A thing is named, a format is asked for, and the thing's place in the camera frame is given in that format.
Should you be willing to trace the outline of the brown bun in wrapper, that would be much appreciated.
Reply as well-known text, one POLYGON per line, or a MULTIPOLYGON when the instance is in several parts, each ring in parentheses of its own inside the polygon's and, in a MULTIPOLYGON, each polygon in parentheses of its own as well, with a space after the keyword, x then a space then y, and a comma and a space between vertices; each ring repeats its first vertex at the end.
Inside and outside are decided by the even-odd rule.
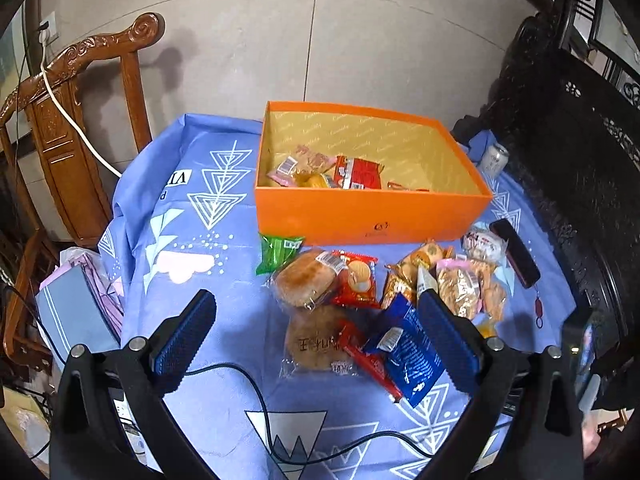
POLYGON ((333 252, 308 249, 273 275, 271 291, 283 307, 314 310, 333 294, 346 270, 344 260, 333 252))

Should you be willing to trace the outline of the white drink can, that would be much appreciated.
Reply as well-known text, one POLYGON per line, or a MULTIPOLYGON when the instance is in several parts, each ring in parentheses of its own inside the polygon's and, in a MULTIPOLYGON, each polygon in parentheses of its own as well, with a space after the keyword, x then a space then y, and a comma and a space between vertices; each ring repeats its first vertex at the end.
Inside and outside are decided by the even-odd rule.
POLYGON ((496 180, 506 168, 509 158, 509 151, 502 144, 491 144, 484 151, 478 169, 486 178, 496 180))

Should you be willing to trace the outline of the pink and blue bag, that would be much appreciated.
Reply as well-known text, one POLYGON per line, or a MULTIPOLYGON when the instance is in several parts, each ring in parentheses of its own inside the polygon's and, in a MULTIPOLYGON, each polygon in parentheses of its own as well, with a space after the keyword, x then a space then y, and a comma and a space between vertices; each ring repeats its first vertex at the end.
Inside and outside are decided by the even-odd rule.
POLYGON ((70 350, 84 344, 91 352, 120 347, 124 308, 122 281, 108 278, 100 256, 71 247, 60 253, 60 264, 36 293, 40 333, 63 367, 70 350))

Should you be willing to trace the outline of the red stick snack packet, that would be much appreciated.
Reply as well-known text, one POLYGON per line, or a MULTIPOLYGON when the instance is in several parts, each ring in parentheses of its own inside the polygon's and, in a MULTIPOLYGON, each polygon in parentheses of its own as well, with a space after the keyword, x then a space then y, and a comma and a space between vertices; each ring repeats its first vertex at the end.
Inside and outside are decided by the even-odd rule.
POLYGON ((402 399, 402 393, 385 370, 382 356, 379 354, 367 354, 363 351, 363 334, 360 333, 354 322, 341 320, 337 345, 352 358, 358 367, 380 385, 392 397, 394 402, 398 403, 402 399))

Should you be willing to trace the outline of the red snack packet in box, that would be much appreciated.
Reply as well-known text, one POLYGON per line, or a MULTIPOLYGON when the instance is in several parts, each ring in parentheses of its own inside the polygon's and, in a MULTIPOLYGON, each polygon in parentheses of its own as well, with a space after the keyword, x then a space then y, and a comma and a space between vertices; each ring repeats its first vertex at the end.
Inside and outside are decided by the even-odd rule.
POLYGON ((337 156, 333 180, 344 190, 380 190, 383 166, 357 157, 337 156))

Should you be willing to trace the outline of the blue patterned tablecloth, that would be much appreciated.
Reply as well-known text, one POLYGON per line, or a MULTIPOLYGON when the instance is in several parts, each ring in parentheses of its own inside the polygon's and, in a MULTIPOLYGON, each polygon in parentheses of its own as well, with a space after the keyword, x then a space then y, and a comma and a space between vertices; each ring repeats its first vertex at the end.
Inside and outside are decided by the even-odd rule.
MULTIPOLYGON (((225 479, 412 479, 454 429, 466 396, 439 378, 416 407, 394 402, 366 374, 281 377, 288 314, 256 275, 260 234, 256 168, 264 120, 185 114, 126 169, 114 218, 99 248, 122 281, 122 339, 148 336, 201 289, 216 322, 194 360, 195 375, 166 401, 192 444, 225 479)), ((556 344, 575 307, 548 234, 522 188, 489 180, 486 209, 471 224, 508 219, 539 266, 525 289, 510 263, 498 335, 540 351, 556 344)), ((307 246, 378 258, 375 275, 424 242, 307 246)))

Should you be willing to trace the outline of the round brown bread pack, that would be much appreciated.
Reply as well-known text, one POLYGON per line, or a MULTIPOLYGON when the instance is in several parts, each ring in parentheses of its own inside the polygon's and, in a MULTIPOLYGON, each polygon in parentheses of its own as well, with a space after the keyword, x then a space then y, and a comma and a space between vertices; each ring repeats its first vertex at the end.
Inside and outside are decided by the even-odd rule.
POLYGON ((345 309, 330 304, 292 309, 288 314, 280 376, 356 375, 354 359, 338 342, 351 320, 345 309))

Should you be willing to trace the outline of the green snack packet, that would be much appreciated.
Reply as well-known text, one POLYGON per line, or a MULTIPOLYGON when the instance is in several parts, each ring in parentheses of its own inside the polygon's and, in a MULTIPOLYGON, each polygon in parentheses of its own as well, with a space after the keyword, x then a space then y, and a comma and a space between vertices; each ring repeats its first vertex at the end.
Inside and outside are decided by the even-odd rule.
POLYGON ((277 235, 260 234, 260 253, 262 260, 258 264, 255 274, 271 274, 281 269, 295 258, 303 246, 302 236, 283 237, 277 235))

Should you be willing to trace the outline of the carved wooden chair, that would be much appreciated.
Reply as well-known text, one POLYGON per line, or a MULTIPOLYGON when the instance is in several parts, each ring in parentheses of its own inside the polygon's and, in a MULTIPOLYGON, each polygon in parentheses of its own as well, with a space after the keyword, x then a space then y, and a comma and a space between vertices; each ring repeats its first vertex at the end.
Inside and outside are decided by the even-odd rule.
MULTIPOLYGON (((39 74, 20 82, 1 107, 2 122, 17 113, 25 114, 56 211, 80 247, 96 246, 113 215, 99 176, 99 159, 87 144, 79 75, 93 62, 118 62, 134 145, 143 150, 152 136, 138 53, 157 44, 164 31, 163 17, 148 12, 121 32, 79 40, 47 63, 39 74)), ((29 335, 27 326, 35 317, 24 302, 35 295, 37 285, 58 264, 60 252, 36 211, 6 132, 1 135, 1 147, 13 172, 18 202, 32 228, 17 267, 16 291, 2 315, 1 345, 15 365, 44 372, 52 366, 52 353, 29 335)))

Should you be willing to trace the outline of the red biscuit packet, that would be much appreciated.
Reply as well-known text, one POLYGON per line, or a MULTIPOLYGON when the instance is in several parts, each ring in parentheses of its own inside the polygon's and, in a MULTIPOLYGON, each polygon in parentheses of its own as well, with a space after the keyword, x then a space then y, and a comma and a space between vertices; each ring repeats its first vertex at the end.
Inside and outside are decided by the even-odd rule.
POLYGON ((331 304, 343 308, 378 309, 375 269, 378 258, 336 250, 346 269, 338 274, 338 284, 331 304))

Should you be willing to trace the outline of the white round snack bag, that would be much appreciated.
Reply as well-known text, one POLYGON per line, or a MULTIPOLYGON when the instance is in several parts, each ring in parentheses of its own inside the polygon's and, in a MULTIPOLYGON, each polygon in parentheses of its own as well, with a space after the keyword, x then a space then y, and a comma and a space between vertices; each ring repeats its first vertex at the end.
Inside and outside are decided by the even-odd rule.
POLYGON ((469 258, 491 264, 499 263, 506 255, 506 241, 497 234, 477 226, 471 226, 461 237, 461 246, 469 258))

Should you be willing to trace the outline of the orange cardboard box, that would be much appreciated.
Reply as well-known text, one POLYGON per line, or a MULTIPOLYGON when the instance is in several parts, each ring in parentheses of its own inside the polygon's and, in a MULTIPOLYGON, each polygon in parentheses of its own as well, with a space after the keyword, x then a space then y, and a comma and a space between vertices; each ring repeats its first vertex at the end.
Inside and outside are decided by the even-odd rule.
POLYGON ((258 230, 314 245, 455 240, 492 194, 436 119, 271 101, 255 181, 258 230))

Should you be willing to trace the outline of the dark carved wooden furniture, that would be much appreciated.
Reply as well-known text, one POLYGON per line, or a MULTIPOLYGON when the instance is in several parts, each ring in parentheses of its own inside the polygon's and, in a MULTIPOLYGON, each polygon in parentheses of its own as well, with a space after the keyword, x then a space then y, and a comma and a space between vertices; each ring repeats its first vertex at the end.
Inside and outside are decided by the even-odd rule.
MULTIPOLYGON (((526 18, 477 116, 509 151, 575 299, 593 310, 598 407, 639 404, 639 107, 570 52, 570 22, 602 0, 553 0, 526 18)), ((639 0, 613 0, 637 21, 639 0)))

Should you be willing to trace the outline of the orange-brown snack packet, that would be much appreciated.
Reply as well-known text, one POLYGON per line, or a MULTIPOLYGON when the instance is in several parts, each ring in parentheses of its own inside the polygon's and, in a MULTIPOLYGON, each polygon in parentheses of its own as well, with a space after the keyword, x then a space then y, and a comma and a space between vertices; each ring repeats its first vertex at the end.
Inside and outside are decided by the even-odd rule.
POLYGON ((398 263, 388 264, 381 308, 387 309, 397 295, 404 296, 415 306, 420 292, 425 289, 434 289, 438 292, 436 264, 453 255, 454 248, 442 248, 434 240, 430 240, 410 252, 398 263))

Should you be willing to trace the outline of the blue snack packet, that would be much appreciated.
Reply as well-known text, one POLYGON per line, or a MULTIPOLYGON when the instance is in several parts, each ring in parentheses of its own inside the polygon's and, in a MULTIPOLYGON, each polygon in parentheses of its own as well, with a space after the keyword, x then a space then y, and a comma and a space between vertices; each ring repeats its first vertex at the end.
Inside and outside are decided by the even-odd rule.
POLYGON ((401 294, 374 320, 362 350, 382 356, 386 374, 412 408, 422 402, 444 371, 418 310, 401 294))

